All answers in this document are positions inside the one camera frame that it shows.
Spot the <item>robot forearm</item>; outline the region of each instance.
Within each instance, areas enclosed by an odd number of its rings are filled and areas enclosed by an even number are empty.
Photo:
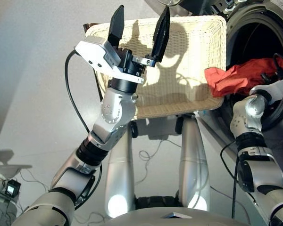
[[[261,133],[265,104],[261,95],[237,102],[230,128],[238,148],[240,187],[253,195],[256,207],[270,226],[282,226],[283,173]]]

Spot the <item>electrical cable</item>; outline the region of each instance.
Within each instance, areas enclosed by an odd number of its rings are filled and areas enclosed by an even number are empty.
[[[39,180],[35,179],[34,177],[33,177],[33,178],[34,178],[35,180],[26,180],[26,179],[23,177],[23,175],[22,175],[22,173],[21,173],[21,170],[20,170],[20,169],[18,169],[18,172],[19,172],[19,174],[20,174],[21,178],[22,178],[25,182],[39,183],[39,184],[41,184],[41,185],[43,186],[43,188],[44,188],[45,192],[47,192],[47,191],[49,190],[48,186],[47,186],[46,184],[42,183],[41,181],[39,181]]]
[[[147,176],[148,176],[148,165],[149,165],[149,163],[150,163],[150,160],[151,160],[151,159],[156,155],[156,153],[158,152],[161,143],[162,143],[162,142],[165,142],[165,141],[167,141],[167,142],[169,142],[169,143],[171,143],[171,144],[174,144],[174,145],[177,146],[177,147],[181,147],[180,145],[174,143],[173,141],[170,141],[170,140],[161,140],[161,141],[159,142],[159,145],[158,145],[156,151],[155,151],[152,155],[150,155],[147,151],[144,151],[144,150],[139,151],[139,152],[138,152],[139,158],[140,158],[142,161],[145,161],[145,162],[146,162],[146,163],[145,163],[146,174],[145,174],[145,176],[144,176],[141,180],[136,181],[136,182],[134,183],[134,185],[140,184],[141,182],[143,182],[143,181],[147,178]]]
[[[210,187],[211,187],[211,189],[214,190],[215,192],[218,192],[218,193],[220,193],[221,195],[224,195],[225,197],[227,197],[227,198],[229,198],[229,199],[231,199],[231,200],[233,199],[233,198],[230,197],[229,195],[227,195],[227,194],[225,194],[225,193],[223,193],[223,192],[218,191],[218,190],[215,189],[214,187],[212,187],[212,186],[210,186]],[[245,216],[246,216],[247,223],[250,225],[250,216],[249,216],[249,214],[248,214],[248,212],[247,212],[245,206],[244,206],[239,200],[236,200],[236,203],[238,203],[238,204],[242,207],[242,209],[243,209],[243,211],[244,211],[244,213],[245,213]]]
[[[74,99],[73,99],[73,97],[72,97],[72,95],[71,95],[70,88],[69,88],[69,81],[68,81],[68,64],[69,64],[69,61],[70,61],[71,57],[73,57],[73,55],[75,55],[75,54],[78,55],[78,53],[77,53],[76,50],[74,49],[74,50],[72,50],[72,51],[69,53],[69,55],[67,56],[66,61],[65,61],[65,83],[66,83],[66,89],[67,89],[68,96],[69,96],[69,98],[70,98],[70,101],[71,101],[71,103],[72,103],[72,106],[73,106],[74,109],[75,109],[75,112],[76,112],[77,116],[79,117],[80,121],[81,121],[82,124],[84,125],[84,127],[85,127],[87,133],[89,133],[90,130],[88,129],[88,126],[86,125],[84,119],[82,118],[82,116],[81,116],[79,110],[77,109],[77,107],[76,107],[76,105],[75,105],[75,102],[74,102]]]
[[[228,148],[230,145],[232,145],[233,143],[235,143],[235,141],[227,144],[224,148],[222,148],[221,152],[220,152],[220,158],[221,158],[221,161],[222,163],[224,164],[225,166],[225,169],[226,171],[229,173],[229,175],[231,176],[231,178],[234,180],[234,186],[233,186],[233,202],[232,202],[232,218],[235,216],[235,199],[236,199],[236,187],[237,187],[237,183],[238,183],[238,180],[237,180],[237,173],[238,173],[238,163],[239,163],[239,157],[237,156],[236,158],[236,164],[235,164],[235,175],[233,175],[231,173],[231,171],[228,169],[224,159],[223,159],[223,152],[226,148]],[[253,200],[253,203],[256,203],[256,200],[254,198],[254,196],[251,194],[251,193],[247,193]]]
[[[98,177],[98,180],[94,186],[94,188],[92,189],[92,191],[88,194],[88,196],[86,197],[86,199],[84,201],[82,201],[80,204],[78,204],[76,207],[75,207],[75,210],[77,210],[78,208],[80,208],[85,202],[88,201],[88,199],[93,195],[94,191],[97,189],[99,183],[100,183],[100,179],[102,177],[102,171],[103,171],[103,167],[102,165],[100,166],[100,173],[99,173],[99,177]]]
[[[233,141],[233,142],[227,144],[226,146],[224,146],[224,148],[222,148],[222,150],[221,150],[221,152],[220,152],[220,158],[221,158],[221,161],[222,161],[223,165],[225,166],[226,171],[229,173],[229,175],[231,176],[231,178],[232,178],[234,181],[238,182],[237,179],[235,179],[234,175],[231,173],[231,171],[228,169],[228,167],[227,167],[227,165],[226,165],[226,163],[225,163],[225,161],[224,161],[224,159],[223,159],[223,156],[222,156],[222,154],[223,154],[223,152],[225,151],[225,149],[228,148],[230,145],[232,145],[232,144],[235,143],[235,142],[236,142],[236,141]]]
[[[235,180],[234,180],[234,185],[233,185],[232,219],[235,219],[235,211],[236,211],[236,191],[237,191],[238,163],[239,163],[239,157],[237,155],[236,164],[235,164],[235,173],[234,173]]]
[[[90,218],[91,218],[92,215],[100,216],[102,220],[101,220],[101,221],[88,222],[88,221],[90,220]],[[102,223],[102,222],[105,221],[105,217],[104,217],[101,213],[99,213],[99,212],[91,212],[91,213],[89,214],[88,219],[85,220],[84,222],[79,221],[77,217],[81,217],[81,216],[79,216],[79,215],[74,215],[74,219],[77,221],[77,223],[82,224],[82,225],[84,225],[84,224],[86,224],[86,223],[87,223],[87,224],[99,224],[99,223]]]

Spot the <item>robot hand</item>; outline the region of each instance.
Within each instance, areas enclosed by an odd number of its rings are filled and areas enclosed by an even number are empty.
[[[111,18],[108,40],[89,36],[79,42],[75,50],[100,73],[110,75],[100,116],[92,131],[74,151],[55,175],[50,191],[37,199],[14,226],[68,226],[74,210],[90,197],[94,173],[101,161],[116,145],[135,115],[134,94],[146,66],[161,62],[169,37],[170,13],[166,7],[160,16],[153,41],[152,53],[136,57],[129,49],[118,44],[124,29],[124,6],[120,6]]]
[[[237,102],[230,129],[238,148],[240,187],[253,195],[269,226],[283,226],[283,173],[261,133],[265,105],[258,94]]]

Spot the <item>red laundry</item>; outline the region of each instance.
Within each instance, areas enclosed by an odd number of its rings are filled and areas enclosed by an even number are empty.
[[[283,59],[277,58],[283,68]],[[229,94],[240,93],[248,96],[250,90],[263,84],[262,73],[273,75],[277,68],[272,58],[252,59],[241,65],[234,65],[226,72],[222,69],[211,67],[205,69],[204,74],[213,97],[223,97]]]

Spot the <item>laundry basket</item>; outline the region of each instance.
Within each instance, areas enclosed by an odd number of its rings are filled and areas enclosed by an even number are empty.
[[[157,18],[125,21],[120,47],[145,57],[153,46]],[[107,38],[109,24],[88,29],[86,36]],[[213,98],[204,70],[225,70],[226,23],[220,16],[172,17],[169,41],[161,63],[147,67],[144,84],[136,90],[135,119],[191,113],[218,108],[223,99]],[[96,72],[100,92],[105,95],[111,77]]]

